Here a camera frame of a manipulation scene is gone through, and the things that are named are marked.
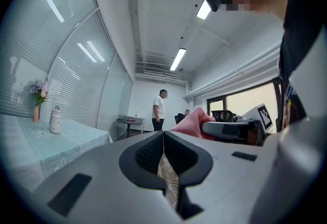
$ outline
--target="table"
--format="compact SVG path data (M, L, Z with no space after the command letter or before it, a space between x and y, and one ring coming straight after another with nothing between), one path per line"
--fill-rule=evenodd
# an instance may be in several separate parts
M127 119L127 120L138 120L138 121L142 121L142 127L141 127L140 130L141 130L141 134L143 134L144 124L145 124L145 119L144 118L126 116L125 119Z
M71 119L61 119L61 133L49 131L49 120L0 115L0 147L13 181L29 191L84 152L112 142L110 134Z
M131 124L133 124L133 125L140 125L140 124L142 124L143 122L141 122L141 121L129 121L129 120L127 120L127 119L116 119L116 121L117 122L120 122L120 123L125 123L125 124L127 124L127 137L126 138L128 138L129 137L129 128L131 127Z

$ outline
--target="office chair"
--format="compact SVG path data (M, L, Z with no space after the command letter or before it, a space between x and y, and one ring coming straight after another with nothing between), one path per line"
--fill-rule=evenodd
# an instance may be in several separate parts
M233 113L230 110L211 111L216 122L233 122Z
M185 119L185 115L182 114L182 113L178 113L178 115L175 116L176 124L178 124L179 122L181 122L183 119Z

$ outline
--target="black rubber part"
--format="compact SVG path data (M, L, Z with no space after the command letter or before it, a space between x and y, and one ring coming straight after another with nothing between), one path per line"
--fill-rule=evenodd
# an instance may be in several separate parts
M177 212L183 218L190 218L203 209L193 204L186 193L186 187L201 184L210 173L214 161L204 149L165 131L165 155L179 177Z
M158 165L164 152L164 133L126 148L119 157L119 167L125 177L141 188L159 189L165 193L166 182L157 176Z
M235 151L232 154L232 156L235 156L237 158L244 159L247 161L255 161L256 157L257 157L257 155L247 154L247 153L243 153L243 152L239 152L239 151Z
M76 174L59 193L48 203L48 206L66 217L81 196L92 177Z

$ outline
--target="flower vase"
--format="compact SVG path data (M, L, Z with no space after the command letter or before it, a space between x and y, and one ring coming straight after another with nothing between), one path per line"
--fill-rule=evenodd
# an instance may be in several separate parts
M35 105L33 110L33 121L38 122L39 121L39 106Z

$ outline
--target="dark pants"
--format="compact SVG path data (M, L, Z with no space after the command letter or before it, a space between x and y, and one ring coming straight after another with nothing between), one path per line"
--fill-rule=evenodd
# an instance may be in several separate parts
M163 123L164 123L164 119L160 119L160 122L156 122L156 119L152 119L154 131L162 130Z

